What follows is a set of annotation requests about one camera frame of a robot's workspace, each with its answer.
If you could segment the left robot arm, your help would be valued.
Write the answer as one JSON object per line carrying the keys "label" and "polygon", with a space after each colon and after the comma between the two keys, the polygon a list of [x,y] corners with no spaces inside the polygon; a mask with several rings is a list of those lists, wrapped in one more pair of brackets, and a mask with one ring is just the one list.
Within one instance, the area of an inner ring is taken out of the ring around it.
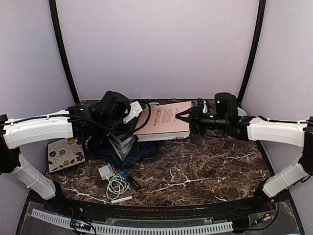
{"label": "left robot arm", "polygon": [[69,203],[60,185],[41,174],[21,153],[29,143],[52,140],[120,134],[118,129],[143,111],[139,101],[107,91],[90,106],[77,105],[52,114],[13,119],[0,117],[0,171],[20,180],[35,191],[58,213],[66,213]]}

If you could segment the white pen red cap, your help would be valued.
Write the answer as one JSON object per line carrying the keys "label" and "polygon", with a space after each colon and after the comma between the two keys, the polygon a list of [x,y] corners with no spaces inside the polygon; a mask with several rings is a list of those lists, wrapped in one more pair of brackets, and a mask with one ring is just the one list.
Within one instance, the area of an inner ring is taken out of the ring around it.
{"label": "white pen red cap", "polygon": [[132,195],[132,196],[127,196],[127,197],[111,200],[111,203],[116,204],[116,203],[120,203],[120,202],[124,202],[124,201],[128,201],[128,200],[136,199],[139,197],[140,197],[140,195],[136,194],[136,195]]}

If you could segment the black frame post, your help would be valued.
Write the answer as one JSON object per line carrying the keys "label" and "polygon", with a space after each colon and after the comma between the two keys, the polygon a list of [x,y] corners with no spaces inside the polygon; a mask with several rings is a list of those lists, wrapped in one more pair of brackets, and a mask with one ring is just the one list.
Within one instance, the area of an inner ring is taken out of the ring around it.
{"label": "black frame post", "polygon": [[69,64],[68,57],[67,57],[67,52],[66,52],[66,48],[65,48],[65,44],[63,40],[61,24],[60,24],[59,15],[58,15],[57,1],[49,0],[48,2],[49,2],[50,15],[52,19],[55,39],[56,39],[59,55],[61,58],[61,62],[63,65],[64,73],[66,76],[67,84],[68,84],[72,99],[74,103],[77,105],[80,103],[80,98],[79,98],[79,95],[78,95],[78,92],[74,83],[74,79],[73,79],[72,72],[70,69],[70,64]]}
{"label": "black frame post", "polygon": [[249,83],[251,73],[252,73],[252,68],[254,65],[255,58],[256,58],[257,49],[258,49],[259,40],[260,40],[260,36],[261,36],[261,31],[262,31],[262,26],[263,26],[264,15],[265,15],[266,2],[267,2],[266,0],[259,0],[251,48],[250,48],[250,52],[249,52],[249,56],[248,56],[248,60],[247,60],[245,73],[244,73],[242,83],[240,86],[240,90],[239,90],[239,94],[237,97],[239,106],[242,105],[244,96],[246,94],[248,83]]}

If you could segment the navy blue student backpack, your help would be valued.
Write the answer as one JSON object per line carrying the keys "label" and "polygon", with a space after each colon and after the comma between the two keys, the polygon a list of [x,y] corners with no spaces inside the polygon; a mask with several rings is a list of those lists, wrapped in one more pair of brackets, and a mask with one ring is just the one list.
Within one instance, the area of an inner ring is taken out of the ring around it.
{"label": "navy blue student backpack", "polygon": [[97,159],[110,163],[117,169],[129,168],[138,162],[155,156],[158,153],[158,144],[156,142],[139,142],[137,139],[125,160],[121,161],[108,138],[109,137],[88,136],[79,138],[78,141],[89,154]]}

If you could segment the green ceramic bowl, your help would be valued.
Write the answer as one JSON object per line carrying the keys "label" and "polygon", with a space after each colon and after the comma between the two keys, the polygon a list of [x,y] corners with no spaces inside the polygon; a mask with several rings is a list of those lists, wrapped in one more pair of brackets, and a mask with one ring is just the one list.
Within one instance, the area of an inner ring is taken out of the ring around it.
{"label": "green ceramic bowl", "polygon": [[243,110],[242,108],[238,107],[238,116],[243,117],[243,116],[247,116],[247,113],[245,110]]}

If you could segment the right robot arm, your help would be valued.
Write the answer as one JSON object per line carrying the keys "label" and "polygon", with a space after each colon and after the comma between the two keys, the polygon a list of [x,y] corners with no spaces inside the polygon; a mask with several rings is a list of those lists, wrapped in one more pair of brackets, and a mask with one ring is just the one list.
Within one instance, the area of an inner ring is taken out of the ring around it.
{"label": "right robot arm", "polygon": [[189,123],[195,134],[206,130],[222,130],[229,136],[242,141],[271,141],[302,148],[302,155],[280,173],[269,177],[261,184],[250,200],[250,209],[261,212],[268,205],[268,199],[281,191],[304,181],[313,174],[313,119],[274,120],[262,116],[244,116],[239,113],[236,96],[230,93],[215,94],[215,110],[211,114],[206,100],[199,98],[196,106],[176,118]]}

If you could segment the black marker blue cap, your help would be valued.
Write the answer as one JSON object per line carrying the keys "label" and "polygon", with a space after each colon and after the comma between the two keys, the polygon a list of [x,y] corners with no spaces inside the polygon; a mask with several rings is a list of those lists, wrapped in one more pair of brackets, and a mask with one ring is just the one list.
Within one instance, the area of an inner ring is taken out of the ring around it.
{"label": "black marker blue cap", "polygon": [[131,187],[133,187],[135,190],[140,190],[141,186],[139,183],[126,171],[122,171],[121,175],[126,181],[130,184]]}

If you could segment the pink book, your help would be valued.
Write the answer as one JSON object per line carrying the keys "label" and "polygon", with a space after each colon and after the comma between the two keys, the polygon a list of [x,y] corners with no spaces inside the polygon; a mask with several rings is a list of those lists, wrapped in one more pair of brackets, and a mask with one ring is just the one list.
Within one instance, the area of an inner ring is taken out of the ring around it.
{"label": "pink book", "polygon": [[188,138],[190,127],[187,122],[175,118],[175,115],[192,107],[191,101],[157,105],[151,108],[148,123],[134,132],[138,141],[166,141]]}

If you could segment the small circuit board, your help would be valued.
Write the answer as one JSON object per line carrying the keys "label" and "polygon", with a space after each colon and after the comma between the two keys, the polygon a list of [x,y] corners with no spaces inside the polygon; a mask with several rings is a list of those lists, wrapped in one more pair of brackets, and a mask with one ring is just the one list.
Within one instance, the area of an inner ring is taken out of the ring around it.
{"label": "small circuit board", "polygon": [[82,232],[91,231],[91,226],[81,220],[72,219],[69,225],[75,231],[82,231]]}

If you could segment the black frame post left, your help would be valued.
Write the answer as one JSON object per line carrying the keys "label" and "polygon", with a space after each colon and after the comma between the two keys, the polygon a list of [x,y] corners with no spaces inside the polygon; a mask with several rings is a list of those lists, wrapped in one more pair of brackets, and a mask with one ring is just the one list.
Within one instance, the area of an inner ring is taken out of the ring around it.
{"label": "black frame post left", "polygon": [[63,65],[64,73],[66,76],[67,84],[68,84],[72,99],[74,103],[77,105],[80,103],[80,98],[79,98],[79,95],[78,95],[78,92],[74,83],[74,79],[73,79],[72,72],[70,69],[70,64],[69,64],[68,57],[67,57],[67,52],[66,52],[66,48],[65,48],[65,44],[63,40],[61,24],[60,24],[59,15],[58,15],[57,1],[49,0],[48,2],[49,2],[50,15],[52,19],[55,39],[56,39],[59,55],[61,58],[61,62]]}

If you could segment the black frame post right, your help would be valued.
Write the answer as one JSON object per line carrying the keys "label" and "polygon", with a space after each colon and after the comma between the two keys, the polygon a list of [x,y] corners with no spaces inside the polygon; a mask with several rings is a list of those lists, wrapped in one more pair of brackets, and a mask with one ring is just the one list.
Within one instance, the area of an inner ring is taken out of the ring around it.
{"label": "black frame post right", "polygon": [[248,83],[249,83],[251,73],[252,73],[252,68],[254,65],[255,58],[256,58],[257,49],[258,49],[259,40],[260,40],[260,36],[261,36],[261,31],[262,31],[262,26],[263,26],[264,15],[265,15],[266,2],[267,2],[266,0],[259,0],[251,48],[250,48],[250,52],[249,52],[249,56],[248,56],[248,60],[247,60],[245,73],[244,73],[242,83],[240,86],[240,90],[239,90],[239,94],[237,97],[239,106],[242,105],[244,96],[246,94]]}

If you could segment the black front rail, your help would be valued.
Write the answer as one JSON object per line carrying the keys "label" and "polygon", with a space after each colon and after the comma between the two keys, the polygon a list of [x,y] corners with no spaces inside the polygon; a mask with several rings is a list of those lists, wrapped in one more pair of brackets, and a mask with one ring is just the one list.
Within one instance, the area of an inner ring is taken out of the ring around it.
{"label": "black front rail", "polygon": [[183,198],[170,201],[161,200],[160,196],[152,200],[151,203],[145,203],[148,199],[145,195],[139,198],[130,199],[117,204],[112,204],[103,196],[94,197],[89,194],[83,194],[72,188],[65,190],[65,202],[69,209],[64,213],[66,216],[73,215],[82,219],[104,220],[107,217],[130,218],[130,219],[192,219],[202,217],[213,217],[216,220],[247,219],[250,215],[259,215],[266,211],[274,211],[279,218],[296,218],[294,203],[290,193],[283,193],[279,202],[272,203],[272,207],[264,206],[258,211],[254,211],[250,206],[252,198],[245,198],[233,201],[216,201],[209,204],[186,203]]}

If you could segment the grey ianra magazine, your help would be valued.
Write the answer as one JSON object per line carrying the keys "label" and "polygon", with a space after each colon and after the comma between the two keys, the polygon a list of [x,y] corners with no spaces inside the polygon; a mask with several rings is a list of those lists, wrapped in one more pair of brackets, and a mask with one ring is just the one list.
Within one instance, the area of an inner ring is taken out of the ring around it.
{"label": "grey ianra magazine", "polygon": [[127,155],[130,153],[133,144],[137,140],[137,137],[132,135],[110,135],[109,142],[111,143],[114,151],[121,161],[124,161]]}

